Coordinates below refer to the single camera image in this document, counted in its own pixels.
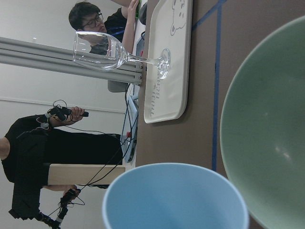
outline black hair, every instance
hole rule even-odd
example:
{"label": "black hair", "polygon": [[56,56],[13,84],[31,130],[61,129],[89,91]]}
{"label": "black hair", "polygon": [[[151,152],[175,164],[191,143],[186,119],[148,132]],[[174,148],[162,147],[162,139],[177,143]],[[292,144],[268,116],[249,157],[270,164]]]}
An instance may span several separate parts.
{"label": "black hair", "polygon": [[76,3],[69,13],[70,25],[75,30],[82,29],[82,20],[84,17],[100,12],[101,12],[100,8],[89,2],[82,1]]}

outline white wall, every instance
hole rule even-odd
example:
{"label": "white wall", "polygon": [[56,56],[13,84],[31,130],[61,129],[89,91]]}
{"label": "white wall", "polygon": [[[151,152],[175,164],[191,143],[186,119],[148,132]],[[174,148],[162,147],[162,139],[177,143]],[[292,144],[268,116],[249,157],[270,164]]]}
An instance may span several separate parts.
{"label": "white wall", "polygon": [[[0,7],[0,37],[72,49],[74,30],[68,14],[75,0],[3,0]],[[110,0],[92,0],[104,18],[118,5]],[[0,135],[5,135],[19,117],[46,112],[58,99],[68,106],[86,108],[90,116],[73,125],[86,130],[121,133],[124,118],[123,93],[107,90],[107,81],[89,77],[55,73],[0,64]],[[48,228],[36,220],[14,219],[11,209],[13,184],[8,182],[0,167],[0,221],[4,229]],[[104,228],[101,202],[104,190],[87,187],[80,194],[86,205],[69,209],[61,227],[65,229]],[[49,214],[57,208],[62,192],[41,191],[40,210]]]}

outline white tray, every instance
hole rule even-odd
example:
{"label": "white tray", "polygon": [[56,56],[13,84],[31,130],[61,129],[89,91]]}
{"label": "white tray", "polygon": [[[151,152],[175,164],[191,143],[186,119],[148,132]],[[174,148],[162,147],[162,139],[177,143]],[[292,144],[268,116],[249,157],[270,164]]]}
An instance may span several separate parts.
{"label": "white tray", "polygon": [[193,0],[160,0],[152,13],[148,58],[159,58],[168,48],[171,63],[161,80],[147,65],[144,119],[146,123],[179,118],[186,107]]}

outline black computer mouse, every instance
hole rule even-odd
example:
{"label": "black computer mouse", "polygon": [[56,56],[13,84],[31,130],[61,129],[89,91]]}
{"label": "black computer mouse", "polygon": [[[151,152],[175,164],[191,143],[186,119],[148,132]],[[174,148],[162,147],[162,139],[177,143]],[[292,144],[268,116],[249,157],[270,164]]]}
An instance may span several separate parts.
{"label": "black computer mouse", "polygon": [[146,25],[147,2],[139,10],[139,20],[143,25]]}

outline blue cup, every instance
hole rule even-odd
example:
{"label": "blue cup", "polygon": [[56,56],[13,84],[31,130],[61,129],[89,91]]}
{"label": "blue cup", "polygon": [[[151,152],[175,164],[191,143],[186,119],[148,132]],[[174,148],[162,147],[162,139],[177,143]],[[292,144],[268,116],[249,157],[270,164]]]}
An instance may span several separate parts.
{"label": "blue cup", "polygon": [[131,169],[108,187],[102,204],[107,229],[247,229],[238,190],[200,166],[158,163]]}

